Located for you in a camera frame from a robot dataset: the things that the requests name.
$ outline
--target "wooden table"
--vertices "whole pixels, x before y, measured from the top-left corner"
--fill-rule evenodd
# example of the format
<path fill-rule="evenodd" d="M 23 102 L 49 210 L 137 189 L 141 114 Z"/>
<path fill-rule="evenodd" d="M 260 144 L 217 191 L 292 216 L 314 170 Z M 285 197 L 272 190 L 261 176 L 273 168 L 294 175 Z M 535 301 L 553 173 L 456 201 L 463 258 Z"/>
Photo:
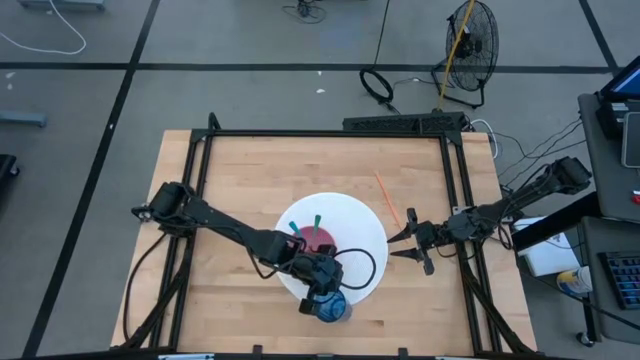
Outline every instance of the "wooden table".
<path fill-rule="evenodd" d="M 180 180 L 189 135 L 189 131 L 165 132 L 149 199 L 163 182 Z M 476 204 L 499 199 L 486 135 L 466 133 L 463 139 Z M 462 199 L 457 163 L 450 152 Z M 272 229 L 296 200 L 331 191 L 367 204 L 387 236 L 395 235 L 399 228 L 374 171 L 384 180 L 401 216 L 414 207 L 420 221 L 440 223 L 451 211 L 435 139 L 216 137 L 210 161 L 204 198 L 256 228 Z M 197 173 L 199 161 L 195 164 Z M 159 235 L 156 224 L 141 226 L 132 264 Z M 157 300 L 167 243 L 145 260 L 135 278 L 130 332 Z M 414 245 L 413 239 L 401 241 L 392 244 L 390 251 Z M 452 247 L 441 249 L 443 254 L 453 251 Z M 485 244 L 484 251 L 494 303 L 524 343 L 535 349 L 513 252 L 493 241 Z M 392 355 L 405 347 L 411 355 L 472 355 L 457 259 L 441 258 L 435 251 L 431 255 L 436 272 L 429 277 L 416 262 L 389 257 L 379 286 L 354 307 L 352 318 L 323 324 L 298 313 L 298 300 L 277 277 L 261 280 L 244 248 L 200 230 L 178 350 L 247 353 L 254 344 L 261 344 L 265 353 Z M 478 309 L 484 349 L 490 349 L 484 312 Z M 167 343 L 172 312 L 166 312 L 161 344 Z M 121 319 L 120 315 L 114 345 L 123 342 Z"/>

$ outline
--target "white round plate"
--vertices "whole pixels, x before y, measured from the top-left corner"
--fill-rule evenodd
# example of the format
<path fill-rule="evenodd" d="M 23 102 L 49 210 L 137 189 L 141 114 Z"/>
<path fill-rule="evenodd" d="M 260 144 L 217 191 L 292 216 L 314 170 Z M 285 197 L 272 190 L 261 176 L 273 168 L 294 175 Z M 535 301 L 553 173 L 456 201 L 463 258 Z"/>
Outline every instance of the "white round plate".
<path fill-rule="evenodd" d="M 276 230 L 293 234 L 289 222 L 298 228 L 313 226 L 319 214 L 322 216 L 320 227 L 333 237 L 338 251 L 360 248 L 368 251 L 376 261 L 376 274 L 364 289 L 340 290 L 351 305 L 366 298 L 378 286 L 387 266 L 389 248 L 387 236 L 376 214 L 360 200 L 338 193 L 318 193 L 296 201 L 282 214 L 276 224 Z M 369 280 L 373 265 L 369 257 L 361 252 L 349 252 L 336 257 L 342 264 L 344 276 L 342 282 L 351 286 L 360 286 Z M 307 296 L 309 287 L 290 275 L 278 273 L 284 286 L 298 299 Z"/>

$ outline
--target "cart wheel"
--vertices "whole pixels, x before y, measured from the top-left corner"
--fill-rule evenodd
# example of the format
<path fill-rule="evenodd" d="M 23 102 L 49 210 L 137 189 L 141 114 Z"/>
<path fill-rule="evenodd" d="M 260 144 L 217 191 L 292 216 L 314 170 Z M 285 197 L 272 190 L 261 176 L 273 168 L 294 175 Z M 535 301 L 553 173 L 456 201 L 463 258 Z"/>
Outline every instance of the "cart wheel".
<path fill-rule="evenodd" d="M 20 175 L 20 168 L 14 165 L 14 166 L 11 168 L 11 170 L 9 171 L 9 174 L 11 174 L 11 176 L 18 176 L 18 175 Z"/>
<path fill-rule="evenodd" d="M 578 340 L 578 342 L 586 347 L 593 347 L 596 343 L 594 341 L 589 340 L 589 336 L 587 336 L 587 333 L 584 332 L 579 332 L 576 334 L 576 340 Z"/>

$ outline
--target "gray floor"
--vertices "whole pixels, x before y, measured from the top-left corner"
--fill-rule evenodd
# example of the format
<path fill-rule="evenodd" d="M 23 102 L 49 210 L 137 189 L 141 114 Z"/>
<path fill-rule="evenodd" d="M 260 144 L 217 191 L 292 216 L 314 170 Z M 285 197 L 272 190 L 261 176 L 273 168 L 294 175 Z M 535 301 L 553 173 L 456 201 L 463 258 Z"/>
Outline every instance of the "gray floor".
<path fill-rule="evenodd" d="M 103 14 L 65 11 L 89 45 L 78 56 L 26 52 L 0 39 L 0 62 L 127 62 L 150 0 L 107 0 Z M 384 0 L 327 0 L 318 25 L 292 21 L 279 9 L 293 0 L 162 0 L 143 62 L 368 63 L 373 60 Z M 433 64 L 444 57 L 445 19 L 460 2 L 392 1 L 380 62 Z M 632 0 L 589 0 L 618 64 L 640 48 Z M 500 26 L 500 65 L 606 66 L 577 0 L 487 0 Z M 0 3 L 0 31 L 32 46 L 73 49 L 76 39 L 55 15 Z M 15 74 L 8 79 L 5 75 Z M 69 229 L 123 71 L 0 70 L 0 109 L 40 111 L 44 129 L 0 125 L 0 153 L 13 153 L 23 172 L 0 217 L 0 358 L 18 357 Z M 390 81 L 427 74 L 389 72 Z M 487 104 L 467 111 L 532 149 L 578 118 L 579 94 L 610 75 L 494 74 Z M 429 112 L 433 86 L 398 85 L 403 113 Z M 446 110 L 462 109 L 450 103 Z M 103 350 L 109 345 L 138 224 L 128 209 L 148 192 L 162 132 L 204 126 L 216 112 L 225 128 L 339 129 L 344 117 L 384 115 L 362 89 L 357 72 L 138 71 L 82 227 L 39 354 Z M 578 128 L 561 144 L 583 139 Z M 499 172 L 519 159 L 498 138 Z M 556 154 L 588 164 L 583 145 Z M 503 177 L 509 181 L 528 162 Z M 525 173 L 514 184 L 519 184 Z M 527 214 L 550 213 L 572 199 L 550 197 Z M 539 348 L 586 359 L 629 358 L 638 347 L 605 341 L 594 349 L 573 334 L 584 322 L 579 304 L 524 281 Z"/>

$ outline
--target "blue bottle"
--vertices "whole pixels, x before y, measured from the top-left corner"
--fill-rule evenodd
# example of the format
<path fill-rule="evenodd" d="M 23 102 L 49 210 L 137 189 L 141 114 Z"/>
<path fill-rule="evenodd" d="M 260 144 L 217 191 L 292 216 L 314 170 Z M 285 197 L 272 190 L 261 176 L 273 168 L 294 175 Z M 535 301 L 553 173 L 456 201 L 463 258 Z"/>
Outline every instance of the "blue bottle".
<path fill-rule="evenodd" d="M 349 320 L 353 308 L 341 291 L 330 292 L 324 296 L 314 298 L 316 301 L 316 317 L 326 323 L 344 322 Z"/>

